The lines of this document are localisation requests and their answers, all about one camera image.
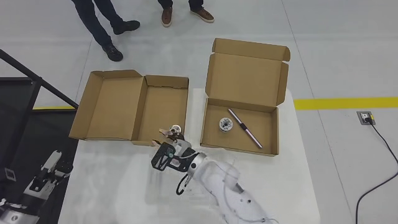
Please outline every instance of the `floor outlet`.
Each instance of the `floor outlet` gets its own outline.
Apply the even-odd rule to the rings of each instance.
[[[365,121],[366,118],[372,118],[373,125],[376,124],[371,111],[357,111],[356,114],[358,115],[359,122],[361,122],[363,126],[370,125],[369,122]]]

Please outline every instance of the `shoe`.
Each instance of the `shoe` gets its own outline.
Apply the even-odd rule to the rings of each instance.
[[[162,24],[164,27],[170,27],[172,25],[173,7],[169,7],[163,10],[162,13]]]
[[[108,58],[114,62],[123,60],[123,54],[113,44],[102,46],[102,49],[108,55]]]
[[[199,11],[191,11],[191,13],[200,17],[201,20],[208,22],[209,24],[214,22],[214,17],[204,8],[201,8]]]
[[[133,31],[139,28],[139,22],[135,20],[123,22],[121,26],[118,26],[116,28],[113,28],[113,33],[115,35],[121,35],[125,33],[126,31]]]

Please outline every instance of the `yellow line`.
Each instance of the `yellow line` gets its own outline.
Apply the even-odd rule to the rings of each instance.
[[[296,110],[398,108],[398,97],[294,100]]]
[[[41,106],[33,108],[33,110],[69,110],[74,109],[72,106]]]

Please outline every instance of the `open cardboard box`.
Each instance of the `open cardboard box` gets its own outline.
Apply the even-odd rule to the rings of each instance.
[[[142,76],[135,70],[94,71],[87,81],[70,137],[152,145],[159,128],[185,126],[188,78]]]
[[[216,39],[210,56],[201,145],[275,156],[279,154],[278,108],[285,100],[287,47]],[[262,144],[260,149],[228,112],[231,108]],[[220,131],[221,118],[233,121]]]

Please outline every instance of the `floor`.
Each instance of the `floor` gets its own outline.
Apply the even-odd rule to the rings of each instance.
[[[288,88],[296,99],[398,95],[397,0],[205,0],[214,24],[192,16],[187,0],[174,0],[168,29],[156,0],[112,1],[125,20],[142,24],[133,33],[112,34],[122,62],[106,58],[70,0],[0,0],[0,48],[77,102],[93,70],[183,75],[192,88],[203,88],[215,37],[288,46]],[[0,64],[0,76],[18,75]],[[54,105],[65,103],[41,91],[37,106]],[[398,153],[398,109],[370,110]],[[358,197],[397,169],[356,111],[297,112],[322,224],[354,223]],[[359,223],[398,223],[397,186],[394,180],[368,195]]]

